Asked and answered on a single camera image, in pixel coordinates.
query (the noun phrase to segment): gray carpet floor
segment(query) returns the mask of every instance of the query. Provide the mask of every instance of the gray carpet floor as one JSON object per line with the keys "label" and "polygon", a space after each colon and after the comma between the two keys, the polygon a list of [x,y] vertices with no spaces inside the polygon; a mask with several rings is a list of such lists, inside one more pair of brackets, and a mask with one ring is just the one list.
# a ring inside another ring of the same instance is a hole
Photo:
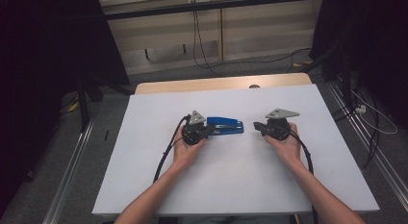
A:
{"label": "gray carpet floor", "polygon": [[[227,77],[284,73],[291,66],[291,58],[280,62],[264,62],[284,56],[244,60],[245,62],[221,65],[213,70],[217,74]],[[294,62],[307,61],[307,52],[295,55],[293,60]],[[132,83],[130,89],[134,90],[139,83],[143,82],[213,77],[219,76],[212,73],[210,69],[197,66],[183,67],[130,76]],[[313,70],[310,77],[318,85],[329,111],[338,110],[340,106],[329,90],[329,83],[325,83],[321,79],[319,70]],[[96,115],[94,128],[80,159],[80,165],[76,171],[58,223],[103,223],[113,220],[94,216],[90,212],[108,166],[110,155],[115,147],[115,139],[129,98],[108,88],[102,89],[105,93],[103,101],[89,103],[90,113]],[[337,125],[353,157],[359,164],[363,164],[368,152],[363,147],[361,139],[354,132],[347,119],[337,122]],[[79,111],[67,113],[60,118],[59,128],[35,169],[35,179],[21,185],[0,223],[42,223],[72,156],[80,135],[80,128]],[[380,146],[395,170],[407,182],[408,171],[405,162],[408,156],[406,148],[408,146],[406,137],[408,136],[406,129],[399,128],[397,135],[381,136]],[[379,212],[362,213],[363,218],[368,223],[408,223],[407,211],[399,202],[375,162],[370,164],[363,175],[381,209]],[[304,223],[313,223],[310,214],[302,214],[301,217]]]}

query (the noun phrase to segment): hand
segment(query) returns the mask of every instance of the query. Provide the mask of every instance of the hand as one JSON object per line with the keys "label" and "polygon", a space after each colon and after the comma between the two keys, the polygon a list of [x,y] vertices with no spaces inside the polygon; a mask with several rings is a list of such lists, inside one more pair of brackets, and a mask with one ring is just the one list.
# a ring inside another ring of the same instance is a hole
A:
{"label": "hand", "polygon": [[[297,134],[296,125],[289,122],[291,130]],[[292,136],[284,140],[277,140],[270,136],[264,136],[265,141],[269,143],[276,151],[278,158],[287,166],[291,167],[293,164],[301,163],[300,160],[300,143]]]}
{"label": "hand", "polygon": [[181,171],[192,164],[198,151],[203,147],[207,140],[206,138],[203,138],[195,145],[188,145],[182,138],[182,130],[183,126],[180,127],[174,138],[174,159],[172,164],[176,169]]}

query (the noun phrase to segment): black controller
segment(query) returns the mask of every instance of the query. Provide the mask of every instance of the black controller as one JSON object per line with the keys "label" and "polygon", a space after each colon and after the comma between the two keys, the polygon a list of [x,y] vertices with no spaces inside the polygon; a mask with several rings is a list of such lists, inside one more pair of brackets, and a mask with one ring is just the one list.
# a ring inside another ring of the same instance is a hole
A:
{"label": "black controller", "polygon": [[261,122],[254,122],[255,130],[260,131],[262,136],[270,136],[278,140],[288,138],[291,131],[291,125],[286,118],[268,119],[265,125]]}
{"label": "black controller", "polygon": [[216,127],[213,125],[204,125],[205,118],[200,113],[194,111],[188,115],[186,125],[183,127],[182,136],[184,142],[188,145],[195,145],[202,138],[207,138]]}

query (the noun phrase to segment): blue object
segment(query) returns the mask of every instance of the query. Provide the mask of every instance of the blue object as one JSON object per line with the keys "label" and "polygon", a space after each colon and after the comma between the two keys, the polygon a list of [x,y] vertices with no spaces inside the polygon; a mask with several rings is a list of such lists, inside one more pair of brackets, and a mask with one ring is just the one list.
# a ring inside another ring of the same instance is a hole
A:
{"label": "blue object", "polygon": [[207,124],[216,127],[216,129],[210,134],[210,136],[234,135],[243,133],[243,123],[237,119],[209,116],[207,117]]}

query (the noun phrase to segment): white tabletop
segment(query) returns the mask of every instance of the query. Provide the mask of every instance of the white tabletop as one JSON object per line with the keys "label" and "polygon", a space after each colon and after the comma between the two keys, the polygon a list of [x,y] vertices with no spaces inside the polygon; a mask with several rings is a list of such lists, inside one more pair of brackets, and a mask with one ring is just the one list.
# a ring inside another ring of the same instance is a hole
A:
{"label": "white tabletop", "polygon": [[[353,210],[378,210],[317,87],[309,85],[131,96],[92,213],[121,213],[151,185],[175,126],[192,110],[237,118],[244,133],[210,137],[158,214],[309,212],[310,202],[253,128],[254,121],[266,122],[265,115],[277,108],[300,113],[289,120],[312,154],[317,178]],[[170,154],[162,173],[171,161]]]}

